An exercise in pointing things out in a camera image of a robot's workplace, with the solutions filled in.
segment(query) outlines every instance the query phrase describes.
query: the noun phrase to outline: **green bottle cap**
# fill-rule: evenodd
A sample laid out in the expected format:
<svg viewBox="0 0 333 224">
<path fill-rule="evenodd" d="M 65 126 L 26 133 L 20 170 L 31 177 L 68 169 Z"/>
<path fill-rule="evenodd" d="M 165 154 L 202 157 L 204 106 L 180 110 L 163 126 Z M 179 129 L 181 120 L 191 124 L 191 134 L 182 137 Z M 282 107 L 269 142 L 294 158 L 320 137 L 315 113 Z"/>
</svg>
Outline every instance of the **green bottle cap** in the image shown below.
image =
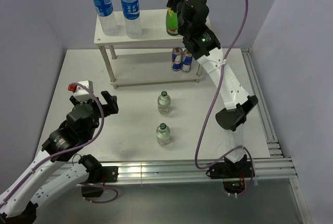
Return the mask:
<svg viewBox="0 0 333 224">
<path fill-rule="evenodd" d="M 160 124 L 160 129 L 165 129 L 166 127 L 167 127 L 166 124 L 164 124 L 164 123 Z"/>
</svg>

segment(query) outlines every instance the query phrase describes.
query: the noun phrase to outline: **blue and silver can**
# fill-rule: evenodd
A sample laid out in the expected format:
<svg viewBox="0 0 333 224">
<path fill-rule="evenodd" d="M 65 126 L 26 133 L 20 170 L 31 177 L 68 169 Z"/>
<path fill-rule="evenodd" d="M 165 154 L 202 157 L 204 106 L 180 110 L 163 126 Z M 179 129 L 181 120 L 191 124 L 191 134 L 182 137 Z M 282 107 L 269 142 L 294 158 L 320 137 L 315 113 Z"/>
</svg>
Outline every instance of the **blue and silver can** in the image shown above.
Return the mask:
<svg viewBox="0 0 333 224">
<path fill-rule="evenodd" d="M 189 72 L 192 66 L 193 56 L 188 50 L 184 50 L 182 58 L 182 71 Z"/>
<path fill-rule="evenodd" d="M 183 50 L 180 47 L 172 49 L 172 69 L 179 71 L 182 68 L 182 54 Z"/>
</svg>

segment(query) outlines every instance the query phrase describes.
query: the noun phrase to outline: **red light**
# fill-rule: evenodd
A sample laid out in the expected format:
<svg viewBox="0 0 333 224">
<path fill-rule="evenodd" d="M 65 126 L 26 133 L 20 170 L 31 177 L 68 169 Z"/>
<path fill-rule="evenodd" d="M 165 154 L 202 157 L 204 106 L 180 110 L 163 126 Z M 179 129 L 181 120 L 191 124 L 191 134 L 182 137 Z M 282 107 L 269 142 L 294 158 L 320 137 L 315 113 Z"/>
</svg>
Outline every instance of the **red light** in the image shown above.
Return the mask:
<svg viewBox="0 0 333 224">
<path fill-rule="evenodd" d="M 76 85 L 69 85 L 69 86 L 68 86 L 68 90 L 69 90 L 69 91 L 72 91 L 72 92 L 75 92 L 75 90 L 76 90 Z"/>
</svg>

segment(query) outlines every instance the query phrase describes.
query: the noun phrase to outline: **green bottle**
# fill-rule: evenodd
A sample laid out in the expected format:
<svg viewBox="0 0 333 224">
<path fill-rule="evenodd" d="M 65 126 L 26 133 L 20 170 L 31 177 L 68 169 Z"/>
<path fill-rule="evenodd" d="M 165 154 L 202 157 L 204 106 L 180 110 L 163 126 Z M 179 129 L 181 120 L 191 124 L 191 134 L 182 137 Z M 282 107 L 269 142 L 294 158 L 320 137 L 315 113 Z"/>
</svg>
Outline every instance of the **green bottle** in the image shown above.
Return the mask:
<svg viewBox="0 0 333 224">
<path fill-rule="evenodd" d="M 178 35 L 177 13 L 168 8 L 166 12 L 166 32 L 172 36 Z"/>
</svg>

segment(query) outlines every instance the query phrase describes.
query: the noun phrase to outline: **lower shelf board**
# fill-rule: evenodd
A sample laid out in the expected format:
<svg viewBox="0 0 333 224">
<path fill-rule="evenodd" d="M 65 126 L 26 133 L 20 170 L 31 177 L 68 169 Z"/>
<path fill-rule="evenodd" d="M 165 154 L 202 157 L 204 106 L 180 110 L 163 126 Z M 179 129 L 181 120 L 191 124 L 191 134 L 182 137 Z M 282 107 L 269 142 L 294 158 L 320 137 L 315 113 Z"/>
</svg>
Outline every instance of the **lower shelf board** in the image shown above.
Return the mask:
<svg viewBox="0 0 333 224">
<path fill-rule="evenodd" d="M 192 62 L 190 72 L 173 71 L 172 49 L 116 49 L 117 59 L 110 60 L 116 81 L 113 86 L 199 82 L 199 63 Z"/>
</svg>

